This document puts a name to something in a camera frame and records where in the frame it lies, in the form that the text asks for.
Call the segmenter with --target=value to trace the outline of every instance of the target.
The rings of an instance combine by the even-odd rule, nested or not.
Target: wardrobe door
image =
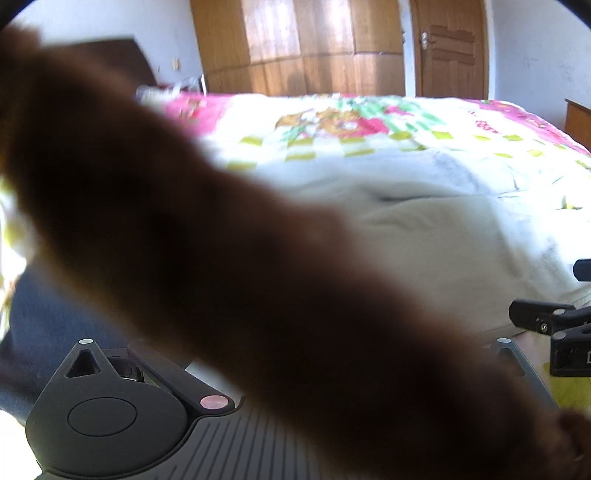
[[[211,92],[404,94],[397,0],[193,0]]]

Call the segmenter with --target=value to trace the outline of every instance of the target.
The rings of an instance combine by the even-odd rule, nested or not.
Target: wooden door
[[[397,0],[192,0],[211,92],[404,95]]]
[[[417,94],[488,98],[483,0],[414,0]]]

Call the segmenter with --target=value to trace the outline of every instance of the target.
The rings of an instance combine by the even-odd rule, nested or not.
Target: pink pin
[[[208,410],[220,410],[224,407],[227,407],[230,401],[221,395],[209,395],[207,397],[203,397],[199,403],[203,408]]]

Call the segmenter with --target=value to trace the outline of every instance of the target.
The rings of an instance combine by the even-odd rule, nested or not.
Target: wooden headboard
[[[72,47],[124,74],[135,87],[156,86],[154,72],[133,38],[114,38],[78,43]]]

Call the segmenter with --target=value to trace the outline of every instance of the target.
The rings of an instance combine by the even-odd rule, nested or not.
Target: white bedsheet
[[[495,194],[490,179],[428,150],[268,165],[252,175],[298,201],[345,212],[388,275],[483,341],[518,332],[508,318],[516,298],[591,301],[591,284],[572,274],[576,260],[591,257],[591,202],[581,194],[582,209],[558,209],[564,192],[587,185],[579,172]]]

